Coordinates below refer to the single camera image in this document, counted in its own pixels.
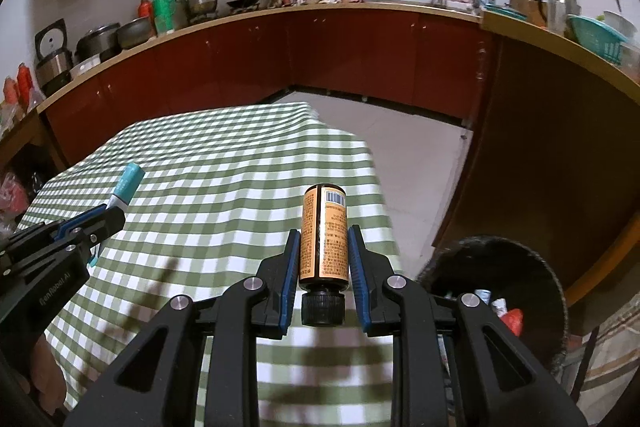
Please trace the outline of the teal white tube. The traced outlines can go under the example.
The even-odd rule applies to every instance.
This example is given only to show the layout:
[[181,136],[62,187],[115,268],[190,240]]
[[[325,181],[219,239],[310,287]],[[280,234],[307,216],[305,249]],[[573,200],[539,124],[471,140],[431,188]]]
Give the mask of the teal white tube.
[[[144,175],[145,171],[139,165],[135,162],[130,162],[119,178],[110,199],[105,205],[100,206],[100,210],[119,208],[123,213],[126,213]],[[91,242],[88,265],[93,268],[98,262],[103,246],[96,239],[91,239]]]

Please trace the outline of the orange bottle black cap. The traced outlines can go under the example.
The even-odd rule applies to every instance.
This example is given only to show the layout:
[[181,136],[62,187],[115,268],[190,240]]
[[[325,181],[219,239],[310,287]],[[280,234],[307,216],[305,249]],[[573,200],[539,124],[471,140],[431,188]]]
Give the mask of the orange bottle black cap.
[[335,184],[313,185],[304,194],[299,251],[305,326],[344,323],[348,279],[346,193]]

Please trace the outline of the red plastic bag ball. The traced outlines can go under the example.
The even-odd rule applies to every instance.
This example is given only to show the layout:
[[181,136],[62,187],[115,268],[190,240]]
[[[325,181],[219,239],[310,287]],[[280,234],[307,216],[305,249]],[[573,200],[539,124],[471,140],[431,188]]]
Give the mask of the red plastic bag ball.
[[521,309],[515,308],[506,311],[506,313],[501,315],[500,320],[506,324],[506,327],[510,329],[516,337],[521,336],[524,325],[524,314]]

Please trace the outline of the black trash bin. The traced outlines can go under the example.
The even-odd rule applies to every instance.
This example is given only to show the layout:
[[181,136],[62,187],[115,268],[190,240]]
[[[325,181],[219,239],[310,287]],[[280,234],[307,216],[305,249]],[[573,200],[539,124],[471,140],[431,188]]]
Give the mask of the black trash bin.
[[416,281],[431,294],[457,297],[479,289],[523,312],[520,339],[552,375],[566,355],[568,313],[550,265],[525,245],[499,236],[459,239],[435,251]]

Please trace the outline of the pink plastic bag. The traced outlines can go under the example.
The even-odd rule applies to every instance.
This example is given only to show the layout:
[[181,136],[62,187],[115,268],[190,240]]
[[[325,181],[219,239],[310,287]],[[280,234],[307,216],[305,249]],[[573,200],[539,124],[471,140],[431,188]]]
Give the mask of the pink plastic bag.
[[2,221],[11,221],[29,206],[27,193],[13,172],[7,172],[1,182],[0,211]]

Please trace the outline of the green checked tablecloth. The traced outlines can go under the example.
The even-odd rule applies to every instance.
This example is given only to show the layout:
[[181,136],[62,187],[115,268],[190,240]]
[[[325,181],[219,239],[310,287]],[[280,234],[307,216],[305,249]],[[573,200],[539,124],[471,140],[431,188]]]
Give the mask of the green checked tablecloth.
[[[23,227],[103,204],[128,164],[145,173],[126,225],[46,336],[73,407],[141,326],[175,295],[217,296],[279,254],[302,222],[305,191],[329,182],[371,251],[399,251],[366,143],[306,103],[202,110],[137,122],[44,184]],[[257,347],[265,426],[386,426],[392,342],[369,338],[354,309],[340,327],[294,321]]]

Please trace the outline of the orange detergent bottle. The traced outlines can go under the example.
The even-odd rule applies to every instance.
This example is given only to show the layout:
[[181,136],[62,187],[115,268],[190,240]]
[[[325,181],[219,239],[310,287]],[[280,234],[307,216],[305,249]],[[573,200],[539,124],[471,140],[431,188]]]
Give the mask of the orange detergent bottle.
[[32,74],[25,63],[18,65],[16,76],[18,94],[20,95],[21,106],[28,112],[30,91],[34,87],[32,83]]

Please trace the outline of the rice cooker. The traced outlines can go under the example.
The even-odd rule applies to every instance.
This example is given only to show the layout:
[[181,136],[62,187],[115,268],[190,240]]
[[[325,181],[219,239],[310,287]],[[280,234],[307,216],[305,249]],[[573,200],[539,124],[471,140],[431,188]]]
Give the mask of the rice cooker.
[[36,77],[46,98],[72,81],[73,55],[67,47],[65,20],[60,18],[35,35]]

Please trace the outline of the dark cooking pot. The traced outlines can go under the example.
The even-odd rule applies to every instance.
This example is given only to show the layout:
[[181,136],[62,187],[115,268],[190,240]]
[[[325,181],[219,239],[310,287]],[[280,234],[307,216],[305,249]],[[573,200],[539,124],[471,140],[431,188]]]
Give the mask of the dark cooking pot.
[[122,52],[117,35],[119,28],[120,23],[111,23],[88,31],[76,44],[76,62],[82,63],[97,55],[103,63]]

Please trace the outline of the grey wok bowl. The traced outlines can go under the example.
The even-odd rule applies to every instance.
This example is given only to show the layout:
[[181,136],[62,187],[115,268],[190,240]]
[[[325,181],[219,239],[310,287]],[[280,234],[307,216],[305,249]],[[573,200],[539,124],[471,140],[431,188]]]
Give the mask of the grey wok bowl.
[[154,30],[149,17],[138,17],[117,29],[119,45],[124,50],[147,42],[154,36]]

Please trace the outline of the red thermos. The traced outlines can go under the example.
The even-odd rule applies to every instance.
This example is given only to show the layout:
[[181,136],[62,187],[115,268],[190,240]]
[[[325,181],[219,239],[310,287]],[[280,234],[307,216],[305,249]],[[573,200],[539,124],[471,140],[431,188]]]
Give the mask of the red thermos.
[[141,0],[138,6],[138,17],[153,19],[153,5],[150,0]]

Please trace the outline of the red lower cabinets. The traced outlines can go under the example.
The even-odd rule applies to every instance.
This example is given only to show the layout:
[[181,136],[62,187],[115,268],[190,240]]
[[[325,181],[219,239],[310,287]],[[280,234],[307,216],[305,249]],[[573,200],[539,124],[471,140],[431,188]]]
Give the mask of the red lower cabinets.
[[295,89],[472,130],[436,246],[503,235],[576,291],[638,243],[638,84],[567,38],[495,13],[352,4],[228,16],[116,55],[45,101],[41,119],[69,166],[135,121]]

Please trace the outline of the green thermos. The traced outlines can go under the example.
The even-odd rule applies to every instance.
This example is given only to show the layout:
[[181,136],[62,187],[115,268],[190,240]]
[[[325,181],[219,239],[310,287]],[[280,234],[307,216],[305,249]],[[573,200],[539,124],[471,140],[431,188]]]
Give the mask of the green thermos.
[[175,29],[174,0],[153,0],[154,24],[159,35],[169,34]]

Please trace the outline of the teal plastic basket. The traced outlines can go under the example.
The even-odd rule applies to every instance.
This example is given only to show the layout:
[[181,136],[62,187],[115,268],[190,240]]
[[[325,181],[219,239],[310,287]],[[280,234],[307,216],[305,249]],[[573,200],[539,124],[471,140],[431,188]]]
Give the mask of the teal plastic basket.
[[621,32],[600,20],[581,15],[569,15],[567,25],[581,46],[603,60],[620,66],[622,44],[628,41]]

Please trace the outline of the steel kettle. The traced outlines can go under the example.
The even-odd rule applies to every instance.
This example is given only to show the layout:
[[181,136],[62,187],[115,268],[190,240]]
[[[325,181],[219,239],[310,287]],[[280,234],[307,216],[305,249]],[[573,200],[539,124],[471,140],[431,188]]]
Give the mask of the steel kettle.
[[567,32],[567,22],[570,15],[579,15],[582,7],[577,0],[535,0],[538,11],[547,29],[557,35]]

